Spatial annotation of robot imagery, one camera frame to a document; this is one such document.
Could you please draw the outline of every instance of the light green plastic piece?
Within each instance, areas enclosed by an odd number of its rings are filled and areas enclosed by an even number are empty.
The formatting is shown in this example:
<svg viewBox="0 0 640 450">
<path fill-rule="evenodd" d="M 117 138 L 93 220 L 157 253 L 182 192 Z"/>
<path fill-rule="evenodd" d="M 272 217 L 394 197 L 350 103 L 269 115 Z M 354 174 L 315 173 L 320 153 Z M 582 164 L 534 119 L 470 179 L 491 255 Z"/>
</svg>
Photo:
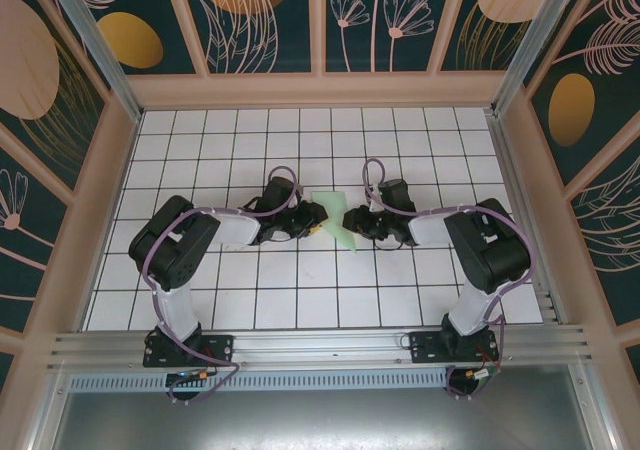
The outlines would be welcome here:
<svg viewBox="0 0 640 450">
<path fill-rule="evenodd" d="M 342 226 L 344 214 L 348 210 L 344 192 L 311 192 L 311 200 L 322 205 L 329 216 L 322 228 L 344 248 L 355 252 L 356 240 L 353 238 L 353 232 Z"/>
</svg>

